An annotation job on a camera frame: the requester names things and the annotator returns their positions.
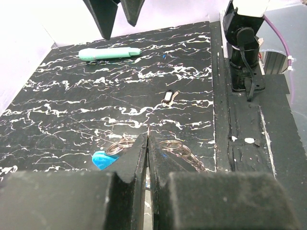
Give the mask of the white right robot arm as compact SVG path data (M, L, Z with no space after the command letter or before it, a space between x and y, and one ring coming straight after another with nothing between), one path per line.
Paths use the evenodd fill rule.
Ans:
M136 26L143 0L85 0L86 7L91 13L101 36L111 38L118 4L121 4L126 19L130 25ZM248 17L262 18L269 2L267 0L232 0L231 4L238 9L238 14Z

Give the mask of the blue key tag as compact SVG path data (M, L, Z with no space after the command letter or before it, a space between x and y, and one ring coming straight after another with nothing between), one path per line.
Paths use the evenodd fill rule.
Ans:
M96 151L92 156L93 164L100 170L103 170L114 163L119 156L106 154L105 151Z

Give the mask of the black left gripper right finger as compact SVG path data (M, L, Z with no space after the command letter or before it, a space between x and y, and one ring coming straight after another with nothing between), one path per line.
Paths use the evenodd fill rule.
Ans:
M281 184L261 172L189 172L148 139L156 230L299 230Z

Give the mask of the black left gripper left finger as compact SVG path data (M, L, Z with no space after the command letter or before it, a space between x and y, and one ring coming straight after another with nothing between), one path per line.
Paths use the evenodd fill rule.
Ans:
M3 230L141 230L147 136L102 171L15 172L0 184Z

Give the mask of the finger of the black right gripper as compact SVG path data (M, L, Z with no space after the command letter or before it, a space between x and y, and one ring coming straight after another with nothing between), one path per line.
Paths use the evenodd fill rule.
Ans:
M121 0L126 19L131 26L136 26L145 0Z
M119 0L83 0L92 15L101 36L111 38Z

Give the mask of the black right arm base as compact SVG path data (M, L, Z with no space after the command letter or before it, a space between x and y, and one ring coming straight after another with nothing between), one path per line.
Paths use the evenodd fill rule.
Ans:
M229 2L223 17L226 41L231 47L229 59L232 89L245 91L247 101L251 102L255 91L265 89L262 77L257 73L259 67L260 43L257 32L264 22L262 18L238 14L238 9Z

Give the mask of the mint green marker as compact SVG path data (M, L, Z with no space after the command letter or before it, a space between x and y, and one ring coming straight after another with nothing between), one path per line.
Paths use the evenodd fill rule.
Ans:
M86 48L78 53L78 57L83 61L95 61L100 59L111 58L129 58L141 53L139 48L118 47L118 48Z

